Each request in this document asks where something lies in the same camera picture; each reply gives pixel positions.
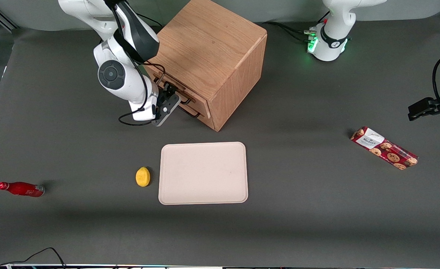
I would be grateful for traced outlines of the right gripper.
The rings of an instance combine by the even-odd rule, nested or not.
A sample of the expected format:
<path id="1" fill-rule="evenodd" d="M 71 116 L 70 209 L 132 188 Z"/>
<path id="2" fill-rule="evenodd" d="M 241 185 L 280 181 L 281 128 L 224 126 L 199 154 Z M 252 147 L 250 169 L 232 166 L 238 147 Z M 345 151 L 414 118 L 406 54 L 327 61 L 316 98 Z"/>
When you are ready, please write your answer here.
<path id="1" fill-rule="evenodd" d="M 162 126 L 165 120 L 176 109 L 181 99 L 176 92 L 178 87 L 171 83 L 164 83 L 162 94 L 158 97 L 157 85 L 148 85 L 146 90 L 133 101 L 129 101 L 132 117 L 135 121 L 153 120 L 156 127 Z"/>

